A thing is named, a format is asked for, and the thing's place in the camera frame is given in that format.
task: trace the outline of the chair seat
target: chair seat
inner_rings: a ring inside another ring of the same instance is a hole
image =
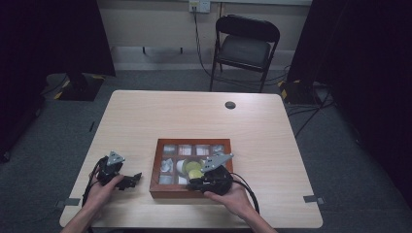
[[[267,42],[229,35],[224,39],[217,59],[263,69],[269,53],[270,45]]]

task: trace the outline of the human arm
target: human arm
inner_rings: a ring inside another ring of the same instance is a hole
[[[85,232],[109,201],[116,184],[122,179],[123,175],[117,175],[112,178],[109,183],[102,186],[100,182],[97,182],[95,176],[93,176],[92,183],[94,183],[94,185],[88,193],[85,205],[67,223],[60,233]]]
[[[220,196],[210,191],[206,191],[204,195],[213,201],[224,204],[224,206],[232,214],[242,218],[254,232],[277,232],[260,216],[260,214],[252,206],[251,202],[248,199],[248,195],[246,194],[246,190],[242,185],[233,183],[230,191],[224,196]]]

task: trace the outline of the chair backrest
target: chair backrest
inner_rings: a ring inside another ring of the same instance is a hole
[[[218,35],[222,32],[271,43],[277,43],[281,36],[279,29],[269,21],[235,15],[220,17],[216,22],[216,31]]]

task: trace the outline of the wooden tray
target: wooden tray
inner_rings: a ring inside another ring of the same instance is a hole
[[[191,165],[202,165],[207,156],[231,153],[229,139],[158,139],[150,185],[153,198],[203,198],[200,191],[186,189]],[[233,172],[229,159],[225,165]]]

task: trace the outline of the metal bracket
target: metal bracket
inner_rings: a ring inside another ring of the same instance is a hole
[[[122,163],[125,160],[124,157],[120,156],[118,153],[111,151],[109,158],[107,159],[107,166],[112,166],[117,163]]]
[[[54,206],[58,209],[63,209],[65,206],[78,206],[80,198],[67,198],[64,201],[57,201]]]
[[[305,203],[316,202],[318,205],[323,205],[326,201],[324,197],[316,197],[315,195],[303,196]]]
[[[229,154],[222,154],[222,155],[215,155],[215,156],[208,156],[206,158],[206,162],[203,167],[200,169],[202,173],[210,172],[217,169],[222,164],[225,164],[227,160],[232,158],[234,155],[233,153]]]

